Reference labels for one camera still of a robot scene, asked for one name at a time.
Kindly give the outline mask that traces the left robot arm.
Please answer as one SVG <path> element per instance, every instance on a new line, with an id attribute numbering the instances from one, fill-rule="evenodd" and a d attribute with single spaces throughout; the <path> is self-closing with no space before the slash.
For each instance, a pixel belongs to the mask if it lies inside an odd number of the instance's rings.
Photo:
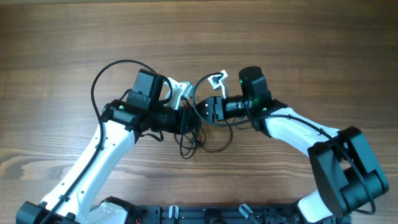
<path id="1" fill-rule="evenodd" d="M 16 223 L 134 223 L 135 206 L 110 197 L 93 208 L 106 179 L 137 140 L 152 131 L 184 135 L 199 126 L 189 106 L 192 84 L 141 69 L 133 88 L 108 103 L 89 145 L 62 181 L 36 205 L 25 202 Z"/>

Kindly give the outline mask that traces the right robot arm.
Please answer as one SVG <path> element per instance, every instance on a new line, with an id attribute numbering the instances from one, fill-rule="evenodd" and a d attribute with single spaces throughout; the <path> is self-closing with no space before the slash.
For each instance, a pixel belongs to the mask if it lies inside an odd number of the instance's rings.
<path id="1" fill-rule="evenodd" d="M 302 223 L 334 218 L 341 223 L 352 212 L 372 215 L 375 198 L 389 190 L 376 156 L 361 130 L 329 128 L 296 113 L 274 99 L 262 69 L 250 66 L 239 72 L 241 95 L 228 96 L 225 71 L 204 77 L 221 96 L 194 103 L 198 117 L 214 126 L 244 118 L 256 131 L 290 144 L 305 154 L 312 167 L 316 191 L 296 203 L 293 217 Z"/>

